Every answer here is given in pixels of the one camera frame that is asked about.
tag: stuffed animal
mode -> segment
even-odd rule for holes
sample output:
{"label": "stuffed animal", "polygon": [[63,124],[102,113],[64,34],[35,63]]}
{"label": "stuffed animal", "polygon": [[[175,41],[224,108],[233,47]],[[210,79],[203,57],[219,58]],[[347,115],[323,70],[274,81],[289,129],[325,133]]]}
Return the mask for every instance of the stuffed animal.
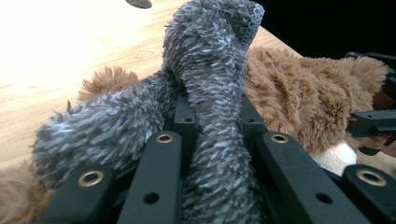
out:
{"label": "stuffed animal", "polygon": [[[245,6],[242,7],[247,10],[245,16],[250,18],[252,24],[253,21],[260,23],[259,18],[262,13],[260,7],[250,2],[236,2]],[[64,176],[80,165],[107,163],[112,164],[114,168],[120,168],[125,164],[136,164],[141,155],[140,148],[149,135],[162,128],[164,117],[172,116],[180,84],[186,86],[197,118],[201,118],[198,121],[203,127],[207,127],[200,134],[197,142],[198,148],[191,163],[191,172],[185,181],[183,217],[188,222],[259,223],[263,221],[257,181],[249,163],[249,155],[241,142],[241,135],[238,129],[235,129],[238,106],[240,106],[238,97],[244,90],[245,74],[247,74],[246,95],[258,109],[270,131],[281,131],[293,135],[308,152],[312,155],[317,154],[317,157],[328,153],[329,148],[336,147],[344,140],[348,143],[352,140],[345,133],[345,120],[349,116],[348,113],[370,108],[371,95],[379,90],[386,74],[386,68],[381,62],[367,58],[356,61],[297,59],[286,52],[253,49],[247,54],[247,71],[245,71],[245,51],[254,36],[253,26],[236,28],[228,26],[227,22],[224,24],[220,22],[219,27],[216,25],[211,27],[211,29],[220,29],[225,32],[219,33],[225,38],[211,36],[210,30],[210,34],[199,33],[200,29],[204,29],[201,26],[195,29],[189,29],[190,26],[180,29],[183,22],[194,23],[201,18],[194,17],[193,21],[185,21],[186,17],[182,15],[194,16],[196,14],[192,13],[194,10],[201,11],[205,7],[210,9],[206,13],[214,10],[210,13],[219,14],[219,18],[215,17],[215,20],[212,18],[211,21],[227,21],[226,19],[229,19],[227,15],[239,16],[232,13],[232,8],[238,6],[236,3],[226,5],[230,10],[225,10],[227,12],[225,15],[216,11],[219,5],[205,4],[208,4],[208,1],[193,1],[182,7],[175,15],[175,20],[170,24],[166,37],[167,39],[174,38],[174,40],[165,41],[164,66],[161,71],[139,81],[133,73],[126,73],[120,68],[113,70],[107,68],[104,73],[95,74],[92,82],[84,82],[80,99],[86,102],[75,108],[69,107],[64,115],[57,114],[51,122],[39,130],[33,156],[37,171],[33,170],[33,172],[43,177],[49,189],[55,190],[64,180]],[[218,4],[227,4],[227,2],[218,1]],[[238,29],[244,27],[247,33],[237,32]],[[185,35],[193,31],[205,36],[208,44],[214,44],[210,46],[216,48],[211,50],[211,47],[202,45],[201,55],[199,49],[194,49],[198,42],[192,41],[190,45],[189,42],[184,43],[183,40],[188,39]],[[243,34],[251,35],[251,37],[242,36]],[[228,51],[230,46],[235,51]],[[178,51],[173,51],[173,49],[184,53],[176,54]],[[210,60],[200,61],[202,56]],[[214,59],[220,60],[218,64],[214,63],[215,67],[220,68],[206,70],[212,68],[209,65],[215,62]],[[194,62],[197,63],[195,66],[184,66],[194,64]],[[334,87],[332,91],[327,91],[326,87],[329,85]],[[233,97],[230,97],[227,91],[233,94]],[[206,98],[211,97],[212,92],[215,97],[227,100],[218,102],[219,105],[212,104],[213,100]],[[344,98],[332,98],[335,94]],[[206,117],[206,111],[203,109],[205,106],[208,108],[213,106],[211,110],[213,114]],[[336,111],[339,109],[343,113],[337,117],[335,114],[338,114]],[[230,116],[227,120],[220,119],[217,122],[219,113],[230,113],[233,117]],[[214,126],[212,122],[218,123],[220,128],[212,128]],[[334,130],[337,130],[337,133],[341,130],[340,134],[334,134]],[[308,131],[312,131],[313,134],[306,134]],[[210,135],[213,133],[222,137],[211,138]],[[317,160],[333,170],[332,164],[339,161],[339,158],[335,157],[338,152],[335,153],[334,157]],[[207,160],[206,155],[210,155],[209,158],[214,158],[214,160]],[[346,165],[344,162],[338,163],[341,163],[341,167]],[[23,164],[21,169],[26,171],[33,169],[29,167],[28,164]],[[220,171],[226,172],[227,176],[219,176]],[[11,187],[14,183],[12,179],[5,179],[1,175],[0,180],[5,180],[4,186]],[[10,189],[13,188],[8,188],[8,193],[12,191],[13,196],[25,197],[25,200],[37,198],[42,201],[37,200],[31,203],[36,203],[36,206],[27,206],[22,203],[23,200],[18,200],[20,205],[22,204],[21,207],[9,204],[0,205],[0,215],[6,213],[2,211],[7,211],[8,218],[0,218],[0,223],[33,221],[45,209],[50,201],[50,193],[44,188],[41,178],[30,178],[30,180],[34,183],[31,187],[19,188],[20,191],[12,191]],[[233,187],[230,183],[235,183],[235,181],[238,185]],[[216,203],[212,203],[214,206],[209,206],[209,199],[217,200]],[[236,206],[228,206],[230,203],[235,203]]]}
{"label": "stuffed animal", "polygon": [[89,164],[136,166],[149,137],[175,112],[184,86],[198,133],[184,183],[189,223],[262,223],[259,184],[239,129],[246,52],[263,8],[248,0],[193,0],[165,32],[163,67],[132,87],[70,105],[36,135],[32,160],[49,189]]}

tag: white fur patch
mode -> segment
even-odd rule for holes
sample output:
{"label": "white fur patch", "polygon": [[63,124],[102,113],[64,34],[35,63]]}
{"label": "white fur patch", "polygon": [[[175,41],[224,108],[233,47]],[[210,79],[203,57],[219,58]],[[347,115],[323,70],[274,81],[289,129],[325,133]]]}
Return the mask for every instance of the white fur patch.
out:
{"label": "white fur patch", "polygon": [[342,175],[344,169],[348,165],[356,164],[357,160],[355,151],[346,142],[321,153],[311,153],[310,156],[337,175]]}

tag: black metal bracket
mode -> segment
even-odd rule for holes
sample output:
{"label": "black metal bracket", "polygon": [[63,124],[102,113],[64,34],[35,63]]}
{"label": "black metal bracket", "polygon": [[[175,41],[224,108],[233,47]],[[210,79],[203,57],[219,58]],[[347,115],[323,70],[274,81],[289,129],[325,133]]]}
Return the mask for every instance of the black metal bracket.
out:
{"label": "black metal bracket", "polygon": [[[348,120],[346,130],[353,137],[389,136],[384,146],[396,140],[396,110],[374,110],[355,112]],[[360,151],[368,156],[376,155],[380,150],[361,147]]]}
{"label": "black metal bracket", "polygon": [[[393,177],[362,165],[343,176],[320,169],[294,138],[269,133],[247,97],[241,120],[268,223],[396,223]],[[186,95],[167,127],[150,137],[137,168],[77,169],[38,223],[180,223],[182,178],[200,129]]]}

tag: dark background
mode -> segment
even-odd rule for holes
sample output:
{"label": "dark background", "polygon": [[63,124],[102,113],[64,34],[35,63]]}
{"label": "dark background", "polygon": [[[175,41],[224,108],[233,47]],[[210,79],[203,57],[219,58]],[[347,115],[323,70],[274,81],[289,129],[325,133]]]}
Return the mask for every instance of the dark background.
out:
{"label": "dark background", "polygon": [[396,0],[256,0],[262,26],[303,56],[396,56]]}

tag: screw hole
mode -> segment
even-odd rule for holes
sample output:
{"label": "screw hole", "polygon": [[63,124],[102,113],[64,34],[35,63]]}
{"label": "screw hole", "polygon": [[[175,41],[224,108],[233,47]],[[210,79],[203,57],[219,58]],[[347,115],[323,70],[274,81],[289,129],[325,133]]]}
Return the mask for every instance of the screw hole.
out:
{"label": "screw hole", "polygon": [[271,135],[271,139],[279,144],[286,144],[289,142],[288,137],[281,134],[273,134]]}
{"label": "screw hole", "polygon": [[152,4],[149,0],[126,0],[126,2],[137,8],[148,9],[152,7]]}
{"label": "screw hole", "polygon": [[86,175],[86,176],[84,177],[84,181],[90,182],[90,181],[93,181],[93,180],[97,179],[98,177],[99,177],[98,174]]}
{"label": "screw hole", "polygon": [[170,143],[173,140],[173,136],[170,134],[161,134],[157,136],[157,142],[159,143]]}
{"label": "screw hole", "polygon": [[325,193],[317,193],[316,196],[317,196],[317,199],[322,203],[326,203],[326,204],[332,203],[332,198]]}
{"label": "screw hole", "polygon": [[375,175],[372,175],[372,174],[363,174],[363,175],[364,175],[364,177],[366,177],[369,180],[373,180],[375,182],[379,181],[378,177],[376,177]]}
{"label": "screw hole", "polygon": [[143,198],[143,202],[146,204],[154,204],[160,200],[160,195],[158,193],[148,193]]}

